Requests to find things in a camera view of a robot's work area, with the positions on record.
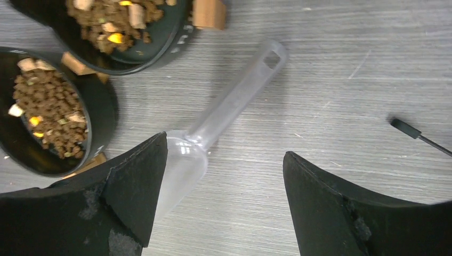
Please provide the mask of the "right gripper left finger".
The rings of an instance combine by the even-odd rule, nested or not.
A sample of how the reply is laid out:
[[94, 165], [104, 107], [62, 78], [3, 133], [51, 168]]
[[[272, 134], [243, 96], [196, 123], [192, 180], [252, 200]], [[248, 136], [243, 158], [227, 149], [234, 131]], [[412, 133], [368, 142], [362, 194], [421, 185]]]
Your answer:
[[141, 255], [167, 161], [161, 132], [46, 188], [1, 194], [1, 255]]

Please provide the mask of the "clear plastic scoop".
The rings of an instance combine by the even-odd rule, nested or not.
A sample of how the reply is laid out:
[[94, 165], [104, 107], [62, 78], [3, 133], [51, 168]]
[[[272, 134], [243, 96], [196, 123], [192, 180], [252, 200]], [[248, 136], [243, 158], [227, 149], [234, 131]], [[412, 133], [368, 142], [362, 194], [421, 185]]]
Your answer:
[[208, 169], [208, 150], [270, 84], [289, 58], [274, 39], [265, 41], [190, 129], [167, 132], [167, 161], [156, 207], [160, 221], [176, 207]]

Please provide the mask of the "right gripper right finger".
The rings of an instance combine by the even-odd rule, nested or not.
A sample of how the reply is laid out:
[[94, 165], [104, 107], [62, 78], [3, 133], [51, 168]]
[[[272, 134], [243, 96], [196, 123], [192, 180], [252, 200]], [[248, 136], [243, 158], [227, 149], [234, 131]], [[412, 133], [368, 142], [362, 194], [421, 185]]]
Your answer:
[[285, 190], [301, 255], [451, 255], [451, 202], [383, 195], [292, 151]]

